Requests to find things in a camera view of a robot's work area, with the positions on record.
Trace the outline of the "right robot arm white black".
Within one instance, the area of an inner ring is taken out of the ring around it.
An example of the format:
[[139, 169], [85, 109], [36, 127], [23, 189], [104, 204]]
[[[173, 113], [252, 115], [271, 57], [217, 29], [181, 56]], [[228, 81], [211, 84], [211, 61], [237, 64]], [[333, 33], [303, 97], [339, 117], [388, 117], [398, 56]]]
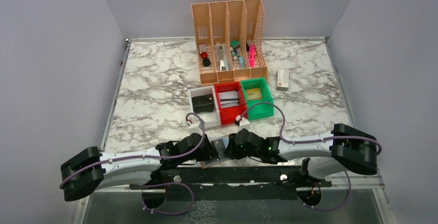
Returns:
[[280, 136], [263, 138], [241, 129], [231, 134], [225, 155], [230, 159], [256, 157], [266, 164], [301, 158], [303, 169], [298, 172], [298, 180], [304, 186], [311, 186], [342, 171], [377, 174], [381, 148], [374, 136], [346, 124], [335, 124], [332, 131], [294, 138], [290, 142]]

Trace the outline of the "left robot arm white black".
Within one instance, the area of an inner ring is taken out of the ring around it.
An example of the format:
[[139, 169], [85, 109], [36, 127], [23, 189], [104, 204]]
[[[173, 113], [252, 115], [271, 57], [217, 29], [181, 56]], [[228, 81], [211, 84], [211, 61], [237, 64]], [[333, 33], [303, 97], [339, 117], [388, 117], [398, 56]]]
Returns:
[[174, 169], [187, 161], [208, 161], [217, 155], [208, 137], [196, 133], [181, 141], [162, 142], [144, 151], [123, 154], [88, 147], [61, 165], [60, 188], [67, 202], [111, 186], [146, 184], [156, 188], [162, 183], [160, 170]]

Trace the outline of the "black card stack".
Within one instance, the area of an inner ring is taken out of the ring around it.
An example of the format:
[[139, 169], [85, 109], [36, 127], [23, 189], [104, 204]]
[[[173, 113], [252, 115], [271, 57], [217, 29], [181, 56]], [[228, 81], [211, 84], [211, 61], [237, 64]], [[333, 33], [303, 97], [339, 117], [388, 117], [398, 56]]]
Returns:
[[212, 94], [192, 97], [191, 100], [192, 100], [193, 112], [196, 114], [213, 112], [215, 110], [214, 98]]

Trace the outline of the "white card stack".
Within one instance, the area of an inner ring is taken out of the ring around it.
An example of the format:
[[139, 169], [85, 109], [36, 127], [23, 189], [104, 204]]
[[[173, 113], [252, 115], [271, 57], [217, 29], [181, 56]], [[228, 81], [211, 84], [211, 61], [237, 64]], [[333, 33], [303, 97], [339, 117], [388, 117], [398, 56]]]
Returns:
[[218, 98], [222, 109], [239, 106], [240, 98], [237, 91], [219, 92]]

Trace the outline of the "gold card stack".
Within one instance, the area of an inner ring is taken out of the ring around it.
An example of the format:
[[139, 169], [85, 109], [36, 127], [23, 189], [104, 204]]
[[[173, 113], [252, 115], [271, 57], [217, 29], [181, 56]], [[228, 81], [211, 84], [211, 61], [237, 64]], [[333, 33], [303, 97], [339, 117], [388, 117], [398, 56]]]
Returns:
[[246, 89], [245, 94], [248, 101], [256, 101], [262, 99], [262, 93], [259, 88]]

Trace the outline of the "red plastic bin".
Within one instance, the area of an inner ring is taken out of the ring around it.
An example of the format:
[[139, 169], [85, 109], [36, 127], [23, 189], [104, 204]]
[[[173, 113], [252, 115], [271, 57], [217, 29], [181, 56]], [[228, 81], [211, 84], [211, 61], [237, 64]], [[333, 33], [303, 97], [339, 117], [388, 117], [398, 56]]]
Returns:
[[240, 83], [217, 84], [214, 91], [221, 125], [233, 124], [247, 108]]

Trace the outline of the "white plastic bin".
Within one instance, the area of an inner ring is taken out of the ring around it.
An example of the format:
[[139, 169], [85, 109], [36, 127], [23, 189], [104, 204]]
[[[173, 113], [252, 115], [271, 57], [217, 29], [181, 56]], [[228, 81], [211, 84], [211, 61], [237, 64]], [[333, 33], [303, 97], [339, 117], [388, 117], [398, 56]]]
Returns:
[[206, 128], [221, 125], [220, 113], [213, 86], [192, 88], [188, 90], [190, 111], [198, 114]]

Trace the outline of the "green plastic bin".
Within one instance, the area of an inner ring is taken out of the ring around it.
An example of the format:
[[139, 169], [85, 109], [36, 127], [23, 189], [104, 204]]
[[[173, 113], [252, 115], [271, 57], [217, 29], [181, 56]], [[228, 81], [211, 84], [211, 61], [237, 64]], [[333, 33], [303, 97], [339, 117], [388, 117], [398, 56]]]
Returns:
[[[240, 81], [244, 99], [248, 108], [261, 102], [273, 103], [271, 93], [264, 77], [252, 78]], [[260, 104], [247, 112], [249, 120], [271, 117], [274, 107], [268, 104]]]

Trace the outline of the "blue white marker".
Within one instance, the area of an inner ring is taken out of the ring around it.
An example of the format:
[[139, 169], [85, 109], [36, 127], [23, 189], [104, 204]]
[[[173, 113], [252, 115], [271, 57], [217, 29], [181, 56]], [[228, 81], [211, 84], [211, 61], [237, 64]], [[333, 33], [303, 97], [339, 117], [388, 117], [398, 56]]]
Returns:
[[239, 56], [238, 60], [239, 60], [239, 68], [244, 69], [245, 68], [244, 58], [242, 56]]

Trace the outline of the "white red small box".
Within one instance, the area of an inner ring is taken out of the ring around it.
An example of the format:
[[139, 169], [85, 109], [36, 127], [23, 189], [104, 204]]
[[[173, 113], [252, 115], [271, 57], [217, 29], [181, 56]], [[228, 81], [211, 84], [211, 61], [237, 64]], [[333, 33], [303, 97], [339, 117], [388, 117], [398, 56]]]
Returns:
[[276, 89], [280, 91], [287, 91], [289, 89], [289, 70], [277, 69], [277, 84]]

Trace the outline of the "red black small object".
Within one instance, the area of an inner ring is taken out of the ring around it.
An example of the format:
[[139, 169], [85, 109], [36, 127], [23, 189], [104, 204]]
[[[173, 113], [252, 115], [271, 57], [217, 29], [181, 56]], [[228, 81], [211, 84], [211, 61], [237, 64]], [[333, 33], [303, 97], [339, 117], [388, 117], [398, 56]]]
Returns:
[[208, 53], [207, 52], [201, 52], [200, 56], [202, 58], [202, 65], [204, 67], [209, 67], [211, 65], [211, 61], [208, 57]]

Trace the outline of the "pink highlighter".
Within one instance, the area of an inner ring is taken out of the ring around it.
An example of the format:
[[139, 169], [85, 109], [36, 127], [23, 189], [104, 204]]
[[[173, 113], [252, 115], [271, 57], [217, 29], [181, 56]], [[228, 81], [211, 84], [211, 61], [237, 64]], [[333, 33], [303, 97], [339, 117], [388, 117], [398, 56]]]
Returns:
[[254, 44], [247, 44], [247, 48], [248, 48], [248, 62], [249, 62], [249, 66], [252, 68], [255, 66], [255, 46]]

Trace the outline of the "teal capped marker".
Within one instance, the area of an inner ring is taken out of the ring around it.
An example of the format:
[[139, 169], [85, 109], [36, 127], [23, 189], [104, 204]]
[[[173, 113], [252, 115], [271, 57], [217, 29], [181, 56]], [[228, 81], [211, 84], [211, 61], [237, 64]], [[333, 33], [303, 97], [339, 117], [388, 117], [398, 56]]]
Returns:
[[239, 60], [239, 52], [238, 52], [238, 48], [240, 47], [240, 44], [237, 40], [231, 40], [230, 42], [230, 47], [232, 48], [232, 51], [234, 53], [234, 59], [235, 60]]

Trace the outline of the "peach desk file organizer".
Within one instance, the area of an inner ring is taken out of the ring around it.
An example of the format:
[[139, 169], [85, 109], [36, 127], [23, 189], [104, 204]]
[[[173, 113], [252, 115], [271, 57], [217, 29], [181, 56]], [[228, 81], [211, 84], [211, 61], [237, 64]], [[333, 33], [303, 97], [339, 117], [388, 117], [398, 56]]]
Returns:
[[[201, 86], [239, 82], [264, 77], [268, 67], [262, 52], [264, 6], [261, 0], [234, 0], [191, 5], [196, 54]], [[239, 68], [230, 47], [237, 40], [245, 68]], [[248, 62], [247, 44], [255, 46], [255, 66]], [[201, 52], [207, 52], [209, 67], [202, 65]]]

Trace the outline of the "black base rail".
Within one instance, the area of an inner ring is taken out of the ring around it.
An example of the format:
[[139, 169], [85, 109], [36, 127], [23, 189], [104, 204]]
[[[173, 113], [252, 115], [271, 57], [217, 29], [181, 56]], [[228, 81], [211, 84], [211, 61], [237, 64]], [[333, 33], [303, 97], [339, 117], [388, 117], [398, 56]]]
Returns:
[[330, 187], [300, 166], [179, 167], [152, 173], [147, 183], [130, 183], [144, 199], [168, 201], [296, 200], [297, 189]]

